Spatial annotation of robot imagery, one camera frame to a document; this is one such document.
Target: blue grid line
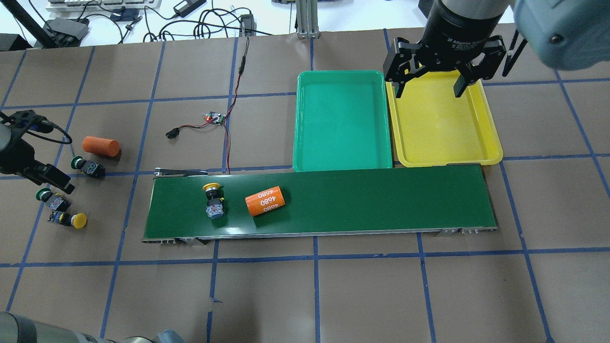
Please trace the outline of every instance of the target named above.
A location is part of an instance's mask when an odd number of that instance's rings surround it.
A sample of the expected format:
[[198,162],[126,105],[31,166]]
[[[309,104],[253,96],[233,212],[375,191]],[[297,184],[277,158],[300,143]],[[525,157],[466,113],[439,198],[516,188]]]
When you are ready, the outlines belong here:
[[[70,111],[70,117],[68,118],[68,123],[66,123],[66,127],[65,127],[66,132],[70,132],[70,125],[72,125],[72,119],[74,118],[74,113],[76,112],[76,104],[78,104],[78,101],[81,98],[82,89],[83,89],[83,87],[85,87],[85,80],[87,80],[87,75],[89,74],[89,68],[91,68],[91,62],[93,61],[94,53],[95,53],[95,46],[92,46],[91,53],[89,54],[89,61],[87,61],[87,66],[85,67],[85,73],[82,76],[81,84],[78,88],[78,92],[76,93],[76,99],[74,100],[74,104],[72,105],[72,110]],[[57,156],[55,157],[55,163],[53,163],[53,165],[55,167],[59,163],[59,157],[61,157],[61,155],[62,155],[64,145],[65,144],[61,144],[59,146]]]
[[112,295],[114,294],[114,287],[117,285],[118,275],[118,261],[121,259],[121,251],[123,249],[123,242],[125,241],[125,230],[121,231],[121,239],[119,241],[119,247],[117,249],[117,256],[112,263],[114,268],[112,269],[112,277],[110,278],[110,287],[108,288],[108,297],[106,297],[106,305],[104,307],[104,317],[102,318],[102,326],[99,330],[99,337],[104,338],[106,334],[106,325],[108,324],[108,315],[110,314],[110,306],[112,304]]
[[[233,43],[233,60],[231,62],[231,78],[229,79],[229,96],[228,96],[228,101],[227,101],[227,112],[229,112],[229,109],[231,108],[231,101],[233,100],[233,79],[235,78],[235,61],[237,60],[237,43],[239,42],[239,40],[237,39],[237,37],[234,38],[235,42]],[[227,130],[227,135],[230,134],[229,131],[229,127],[231,125],[231,117],[229,116],[229,118],[227,118],[224,121],[224,126]],[[223,143],[223,169],[222,172],[226,173],[227,172],[227,147],[228,147],[228,139],[227,137],[224,138],[224,143]]]
[[17,76],[19,75],[19,71],[21,70],[21,66],[23,65],[23,61],[26,59],[27,50],[23,51],[23,55],[21,56],[21,60],[19,60],[19,64],[17,65],[17,69],[15,69],[15,74],[13,78],[10,80],[9,87],[6,90],[6,94],[4,95],[4,99],[2,99],[2,103],[0,104],[0,110],[4,109],[4,105],[6,105],[7,100],[9,99],[10,91],[13,89],[15,85],[15,81],[17,80]]
[[523,250],[438,251],[424,253],[426,257],[520,255]]
[[4,109],[12,110],[12,109],[40,109],[40,108],[50,108],[50,107],[70,107],[74,106],[74,103],[66,103],[66,104],[44,104],[44,105],[19,105],[19,106],[6,106]]
[[484,82],[483,86],[503,86],[503,85],[550,85],[557,84],[556,80],[549,81],[517,81],[517,82]]
[[601,169],[600,161],[597,160],[597,156],[595,155],[595,152],[593,151],[593,146],[591,145],[591,142],[589,141],[589,138],[587,137],[586,132],[584,132],[584,126],[580,122],[580,118],[578,118],[578,113],[576,113],[574,104],[572,104],[572,100],[570,99],[570,96],[568,95],[568,91],[565,89],[564,82],[561,79],[561,76],[559,75],[559,72],[557,71],[557,69],[555,69],[555,76],[557,76],[557,80],[559,81],[559,86],[561,87],[561,91],[564,94],[565,100],[568,103],[570,111],[572,112],[572,116],[574,116],[574,120],[576,121],[576,124],[578,125],[578,129],[580,130],[580,133],[583,135],[584,143],[587,145],[587,148],[589,149],[589,153],[591,154],[591,157],[593,158],[593,163],[595,164],[595,168],[597,168],[597,172],[600,175],[601,183],[604,185],[604,188],[606,189],[606,195],[608,196],[608,198],[610,198],[610,187],[608,187],[608,182],[606,180],[603,170]]
[[426,299],[426,312],[428,313],[428,325],[430,326],[430,339],[436,343],[436,331],[434,329],[434,318],[432,317],[432,303],[430,301],[430,290],[428,287],[428,273],[426,272],[426,253],[423,249],[422,234],[417,233],[417,250],[422,268],[423,293]]
[[386,39],[386,49],[390,52],[390,37],[387,36],[387,29],[383,29],[383,37]]
[[547,155],[547,156],[514,156],[504,157],[504,161],[531,161],[541,159],[585,159],[591,158],[590,154],[574,154],[574,155]]
[[523,256],[525,257],[525,264],[528,268],[529,279],[532,284],[532,289],[534,291],[534,297],[536,298],[536,305],[538,306],[538,312],[540,314],[540,320],[542,321],[542,327],[544,328],[544,334],[547,337],[547,341],[549,343],[554,343],[553,338],[551,337],[551,331],[548,327],[547,315],[544,312],[544,307],[542,306],[542,299],[540,297],[540,292],[538,291],[538,283],[536,282],[536,276],[534,275],[534,269],[532,268],[531,260],[529,259],[529,251],[527,244],[525,243],[525,238],[523,237],[523,230],[521,227],[521,221],[519,220],[519,215],[517,213],[517,206],[515,205],[515,199],[512,196],[511,184],[508,181],[508,175],[506,174],[506,169],[504,167],[504,162],[500,161],[500,170],[502,172],[502,178],[504,179],[504,186],[506,187],[506,193],[508,195],[508,200],[511,204],[512,215],[515,219],[515,226],[517,227],[517,232],[519,234],[519,239],[521,240],[521,247],[523,248]]
[[207,312],[207,323],[206,323],[206,343],[210,343],[212,340],[212,311]]
[[210,100],[210,99],[226,99],[228,95],[209,95],[209,96],[185,96],[182,98],[161,98],[154,99],[155,103],[162,103],[166,101],[190,101],[190,100]]
[[314,236],[314,311],[315,343],[320,343],[320,261],[318,260],[318,236]]
[[144,150],[144,142],[146,141],[146,131],[148,128],[148,122],[150,120],[151,111],[153,109],[153,100],[155,92],[157,91],[157,83],[159,81],[159,74],[161,72],[161,64],[163,62],[163,53],[165,52],[165,42],[161,45],[161,52],[159,54],[159,63],[157,64],[157,72],[155,74],[154,83],[152,84],[151,97],[148,102],[148,110],[146,111],[146,118],[144,120],[144,125],[142,128],[142,137],[140,139],[140,149],[138,151],[138,159],[135,163],[135,175],[134,180],[131,185],[131,192],[129,194],[129,201],[127,202],[127,209],[125,211],[125,219],[123,221],[123,230],[121,231],[121,238],[119,240],[118,248],[117,248],[117,256],[114,262],[114,268],[112,270],[112,277],[110,279],[110,287],[108,289],[108,297],[106,298],[106,307],[104,308],[104,317],[102,319],[101,329],[99,331],[99,336],[101,338],[106,334],[106,325],[108,324],[108,316],[110,314],[110,306],[112,304],[112,296],[114,294],[114,288],[117,283],[117,275],[119,262],[121,261],[121,254],[123,252],[123,244],[125,242],[125,233],[127,229],[127,224],[129,223],[129,215],[131,213],[131,207],[134,200],[135,187],[138,183],[138,172],[140,171],[140,163],[142,161],[142,152]]
[[291,95],[296,95],[296,92],[242,94],[242,95],[237,95],[237,97],[238,98],[263,98],[266,96],[291,96]]
[[83,261],[83,262],[28,262],[24,267],[95,267],[100,265],[114,265],[114,261]]
[[600,253],[608,252],[610,247],[592,247],[592,248],[551,248],[551,249],[531,249],[530,254],[559,254],[559,253]]
[[314,70],[314,39],[309,39],[309,70]]
[[[570,254],[610,252],[610,247],[579,247],[579,248],[546,248],[528,250],[530,255],[539,254]],[[458,256],[503,256],[521,255],[523,250],[483,250],[483,251],[437,251],[424,253],[425,257],[458,257]],[[217,263],[260,263],[284,261],[314,261],[337,259],[385,259],[385,258],[419,258],[420,253],[372,253],[372,254],[336,254],[336,255],[294,255],[270,256],[260,258],[218,258]],[[119,261],[119,265],[172,265],[172,264],[212,264],[213,258],[196,259],[160,259]],[[79,262],[27,262],[24,268],[30,267],[80,267],[88,265],[114,265],[115,261],[79,261]],[[0,268],[17,268],[21,264],[2,263]]]
[[120,105],[120,104],[139,104],[147,103],[149,99],[140,100],[116,100],[116,101],[94,101],[92,103],[79,103],[77,106],[99,106],[99,105]]
[[574,79],[574,80],[563,80],[561,79],[560,82],[563,82],[565,84],[573,84],[573,83],[582,83],[582,82],[608,82],[610,81],[610,78],[601,78],[601,79]]
[[[216,295],[216,270],[218,268],[218,249],[220,249],[220,240],[214,241],[214,255],[212,258],[212,273],[210,274],[210,299],[213,301],[212,305],[216,302],[214,296]],[[206,327],[206,343],[210,343],[212,338],[212,319],[213,319],[213,308],[207,313],[207,327]]]
[[38,214],[36,215],[36,219],[34,220],[34,225],[32,227],[32,233],[30,233],[30,238],[27,240],[26,250],[23,253],[23,257],[21,258],[21,263],[19,264],[19,271],[17,271],[17,277],[15,278],[15,283],[13,284],[13,289],[10,292],[9,302],[6,305],[6,311],[10,312],[10,308],[13,306],[13,301],[15,300],[15,294],[17,293],[17,287],[19,286],[19,281],[21,280],[21,274],[23,273],[23,269],[26,265],[27,255],[30,252],[30,248],[32,248],[32,242],[34,241],[34,235],[36,235],[36,229],[38,227],[38,221],[40,220],[40,216],[42,215],[42,209],[44,207],[44,203],[40,203],[38,207]]
[[119,265],[169,265],[169,264],[211,264],[211,258],[197,259],[158,259],[150,261],[119,261]]

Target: orange can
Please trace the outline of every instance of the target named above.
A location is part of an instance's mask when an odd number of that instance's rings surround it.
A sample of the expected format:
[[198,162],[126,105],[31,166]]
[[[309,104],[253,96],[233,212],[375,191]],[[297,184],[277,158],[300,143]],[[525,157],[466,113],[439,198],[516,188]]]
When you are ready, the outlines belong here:
[[114,139],[88,135],[82,140],[82,149],[96,155],[115,157],[118,155],[121,146]]
[[254,217],[281,207],[285,202],[279,186],[275,186],[246,197],[246,205],[250,215]]

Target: white desk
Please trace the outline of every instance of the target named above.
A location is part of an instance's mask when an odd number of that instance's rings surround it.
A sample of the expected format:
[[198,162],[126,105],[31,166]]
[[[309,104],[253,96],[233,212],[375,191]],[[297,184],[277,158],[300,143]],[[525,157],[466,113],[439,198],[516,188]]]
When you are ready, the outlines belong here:
[[[170,17],[174,14],[173,7],[179,0],[162,0],[158,11],[165,17]],[[27,0],[19,0],[19,3],[32,15],[32,17],[42,24],[42,20],[32,10]],[[45,19],[56,17],[55,13],[48,12],[45,7],[47,0],[32,0],[40,14]],[[422,27],[426,23],[426,18],[417,8],[417,0],[338,0],[335,2],[319,2],[318,3],[318,25],[320,31],[359,31],[373,29],[393,29],[399,27]],[[257,23],[257,30],[268,32],[270,34],[287,34],[294,32],[294,23],[296,16],[296,7],[293,5],[292,15],[289,4],[276,4],[271,0],[214,0],[216,8],[230,10],[231,6],[247,7],[252,10],[254,20]],[[199,14],[204,9],[212,8],[212,1],[208,0],[203,6],[195,10],[185,19],[197,20]],[[169,23],[169,21],[161,19],[153,11],[147,10],[148,23],[153,33],[158,33],[159,29]],[[103,13],[107,12],[87,12],[87,13]],[[238,14],[247,13],[246,10],[239,10]],[[65,18],[74,18],[77,15],[73,14],[65,16]],[[206,18],[210,24],[221,24],[220,20],[213,15]],[[89,33],[83,39],[81,45],[109,45],[116,44],[119,40],[117,27],[105,18],[94,16],[89,18]],[[502,19],[501,23],[512,23],[512,11],[509,9]],[[125,25],[128,23],[121,22],[119,25],[125,32]],[[178,23],[170,26],[170,32],[173,34],[191,34],[194,23]],[[12,18],[8,10],[0,6],[0,32],[21,34],[19,27]],[[134,30],[125,38],[125,43],[142,42],[142,38],[146,34],[146,24],[144,19],[137,23]],[[25,31],[28,42],[33,45],[35,39]],[[229,36],[237,35],[237,30],[229,30]],[[225,37],[225,33],[218,32],[212,37]],[[194,39],[193,37],[175,37],[176,40]]]

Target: power adapter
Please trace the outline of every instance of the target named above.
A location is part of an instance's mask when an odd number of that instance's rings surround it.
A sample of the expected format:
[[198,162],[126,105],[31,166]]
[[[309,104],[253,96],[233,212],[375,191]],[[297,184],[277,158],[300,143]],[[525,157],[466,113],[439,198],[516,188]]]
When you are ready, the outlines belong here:
[[242,14],[239,16],[240,30],[239,37],[256,35],[256,22],[252,14]]

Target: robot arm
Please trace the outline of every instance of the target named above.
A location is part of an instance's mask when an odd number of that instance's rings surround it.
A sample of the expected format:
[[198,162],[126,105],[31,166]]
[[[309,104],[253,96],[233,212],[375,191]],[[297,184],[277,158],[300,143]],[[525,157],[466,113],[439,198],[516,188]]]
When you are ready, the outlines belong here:
[[[417,44],[394,39],[384,62],[385,79],[392,82],[396,97],[406,82],[429,71],[459,70],[453,87],[456,97],[477,80],[492,78],[506,48],[501,36],[490,36],[509,5],[524,42],[529,41],[549,67],[575,70],[610,60],[608,1],[420,0],[428,18],[422,39]],[[505,74],[524,45],[507,60]],[[481,54],[483,59],[474,64]]]
[[[47,134],[53,129],[61,131],[68,141],[52,140],[31,132]],[[38,185],[48,182],[68,194],[72,193],[74,186],[70,184],[68,175],[52,164],[43,164],[34,159],[34,148],[22,139],[26,133],[55,143],[72,142],[63,129],[33,110],[19,111],[10,117],[0,112],[0,173],[20,175]]]

